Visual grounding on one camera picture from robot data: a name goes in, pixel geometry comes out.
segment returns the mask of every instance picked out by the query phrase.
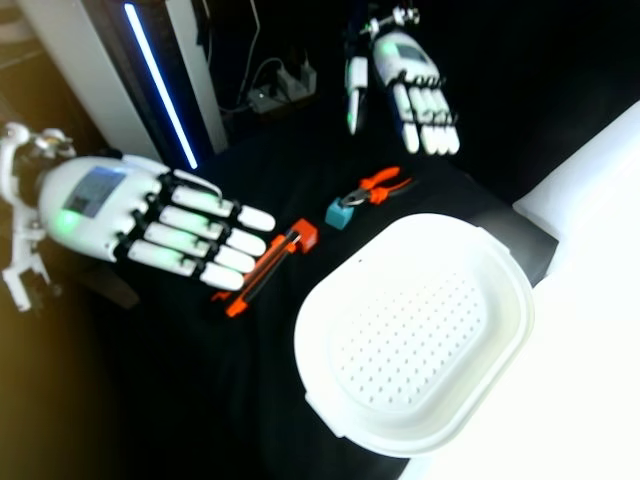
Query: black table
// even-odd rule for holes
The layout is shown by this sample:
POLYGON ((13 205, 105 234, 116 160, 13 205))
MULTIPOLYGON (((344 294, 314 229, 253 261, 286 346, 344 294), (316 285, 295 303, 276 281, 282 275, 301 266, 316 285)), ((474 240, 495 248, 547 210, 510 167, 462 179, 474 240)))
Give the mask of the black table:
POLYGON ((204 285, 139 265, 120 269, 142 299, 122 324, 135 335, 112 334, 113 348, 135 357, 120 358, 119 378, 138 475, 179 468, 181 478, 397 478, 406 461, 335 438, 306 404, 293 331, 311 289, 398 218, 433 212, 483 226, 532 283, 542 278, 555 240, 446 159, 408 155, 386 122, 353 138, 339 105, 315 106, 201 168, 228 198, 274 214, 279 232, 300 217, 319 227, 316 248, 288 259, 242 317, 212 309, 204 285), (419 185, 360 207, 343 232, 323 224, 334 198, 392 165, 406 167, 419 185))

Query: display screen on robotic hand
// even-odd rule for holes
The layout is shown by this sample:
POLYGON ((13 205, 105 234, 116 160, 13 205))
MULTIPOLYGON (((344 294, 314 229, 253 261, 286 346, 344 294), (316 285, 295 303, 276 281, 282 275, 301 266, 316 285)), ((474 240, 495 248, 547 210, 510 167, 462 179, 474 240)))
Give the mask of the display screen on robotic hand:
POLYGON ((400 45, 400 44, 396 44, 396 48, 398 49, 398 53, 400 54, 401 58, 404 58, 407 60, 417 60, 418 62, 422 62, 426 64, 429 63, 429 61, 417 48, 413 48, 409 45, 400 45))
POLYGON ((74 188, 63 208, 94 218, 125 177, 124 173, 95 167, 74 188))

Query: light strip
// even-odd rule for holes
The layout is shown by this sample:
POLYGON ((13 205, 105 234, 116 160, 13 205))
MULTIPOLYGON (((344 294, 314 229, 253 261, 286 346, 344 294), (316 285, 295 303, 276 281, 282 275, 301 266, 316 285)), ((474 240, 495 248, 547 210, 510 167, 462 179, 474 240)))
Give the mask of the light strip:
POLYGON ((144 34, 144 30, 142 29, 142 24, 140 23, 140 19, 138 18, 136 7, 131 3, 125 3, 124 10, 127 14, 127 18, 129 19, 129 23, 131 24, 131 28, 133 28, 133 33, 136 36, 136 40, 138 41, 140 50, 142 50, 142 55, 144 55, 144 59, 147 62, 147 66, 149 67, 149 71, 151 72, 153 81, 156 84, 158 93, 162 98, 164 108, 167 110, 169 118, 171 119, 171 123, 173 124, 173 128, 178 135, 178 139, 180 140, 180 144, 182 145, 184 154, 187 156, 187 160, 189 161, 189 165, 191 166, 191 168, 195 170, 196 168, 198 168, 198 162, 196 162, 196 157, 193 155, 191 145, 189 145, 189 140, 187 140, 187 136, 184 133, 184 129, 182 128, 182 124, 180 123, 180 119, 178 118, 178 114, 176 113, 176 109, 173 106, 173 102, 171 101, 171 97, 169 96, 169 92, 167 91, 167 87, 164 83, 164 80, 162 79, 162 75, 160 75, 158 64, 153 57, 151 47, 149 46, 147 37, 144 34))

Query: orange pliers handle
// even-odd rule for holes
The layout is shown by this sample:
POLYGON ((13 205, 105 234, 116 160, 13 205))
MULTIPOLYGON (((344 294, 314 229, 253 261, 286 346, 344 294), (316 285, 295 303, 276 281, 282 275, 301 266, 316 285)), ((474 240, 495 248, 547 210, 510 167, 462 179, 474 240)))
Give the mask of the orange pliers handle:
POLYGON ((392 192, 400 190, 411 183, 411 178, 407 178, 403 182, 390 187, 379 187, 380 183, 397 177, 400 173, 400 167, 389 167, 379 171, 371 178, 364 178, 360 180, 360 188, 362 190, 368 190, 370 193, 369 202, 374 205, 379 205, 384 202, 392 192))

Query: pliers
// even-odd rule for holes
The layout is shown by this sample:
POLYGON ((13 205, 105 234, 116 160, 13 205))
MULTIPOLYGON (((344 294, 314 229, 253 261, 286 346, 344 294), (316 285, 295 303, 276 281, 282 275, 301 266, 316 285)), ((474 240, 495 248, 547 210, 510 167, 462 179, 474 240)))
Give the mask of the pliers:
POLYGON ((389 167, 379 171, 371 178, 360 180, 360 188, 354 190, 339 202, 341 207, 355 207, 368 201, 379 205, 389 197, 400 195, 411 187, 411 178, 391 186, 380 186, 381 183, 395 178, 400 173, 400 167, 389 167))

